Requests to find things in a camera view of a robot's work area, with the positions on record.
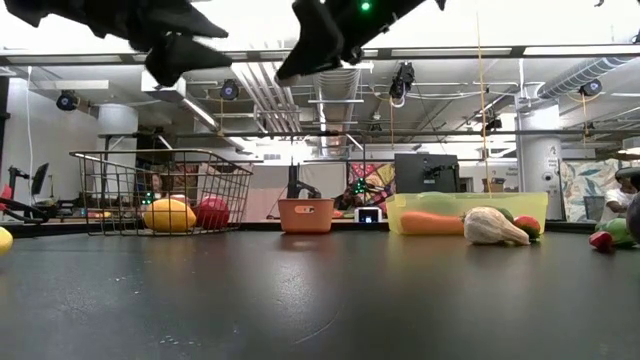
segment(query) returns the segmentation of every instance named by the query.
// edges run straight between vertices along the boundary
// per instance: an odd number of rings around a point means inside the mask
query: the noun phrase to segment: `plastic fruit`
[[[613,246],[617,248],[632,248],[636,241],[627,230],[627,221],[622,218],[613,219],[600,226],[600,231],[606,231],[613,237]]]
[[[589,245],[598,252],[609,253],[613,251],[613,236],[606,231],[598,231],[589,236]]]
[[[196,208],[197,225],[205,230],[220,230],[229,224],[229,207],[215,196],[205,197]]]
[[[13,246],[13,235],[7,229],[0,226],[0,256],[6,254]]]
[[[181,201],[160,199],[144,213],[144,223],[158,232],[185,232],[195,225],[196,215]]]
[[[518,229],[523,230],[529,235],[529,240],[536,240],[540,237],[540,223],[531,216],[518,216],[513,220],[513,224]]]

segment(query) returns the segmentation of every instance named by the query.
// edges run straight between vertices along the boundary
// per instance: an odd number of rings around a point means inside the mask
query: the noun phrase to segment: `yellow object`
[[[13,235],[0,226],[0,256],[8,253],[11,246],[13,246]]]
[[[549,197],[544,193],[458,193],[438,192],[422,194],[396,194],[386,200],[389,229],[404,234],[400,218],[407,211],[422,211],[440,215],[462,216],[479,206],[491,206],[509,210],[514,217],[532,216],[544,231]]]
[[[144,213],[144,223],[158,232],[185,232],[196,224],[196,215],[181,201],[160,199]]]

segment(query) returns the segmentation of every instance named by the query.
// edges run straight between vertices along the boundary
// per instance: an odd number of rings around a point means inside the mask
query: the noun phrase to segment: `red pomegranate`
[[[205,230],[220,230],[229,224],[229,207],[227,203],[215,196],[202,199],[195,209],[196,225]]]

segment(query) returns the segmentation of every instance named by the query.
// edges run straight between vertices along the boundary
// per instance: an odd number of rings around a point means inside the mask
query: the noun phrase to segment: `metal wire basket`
[[[210,151],[74,151],[90,235],[197,235],[237,229],[253,173]]]

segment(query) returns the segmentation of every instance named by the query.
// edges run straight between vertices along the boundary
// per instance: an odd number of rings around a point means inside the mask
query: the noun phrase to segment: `computer monitor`
[[[49,170],[49,163],[40,165],[38,170],[36,170],[36,174],[33,175],[31,182],[31,196],[39,195],[42,191],[44,179],[47,177],[47,170]]]
[[[395,170],[397,193],[460,191],[458,157],[455,155],[396,154]]]

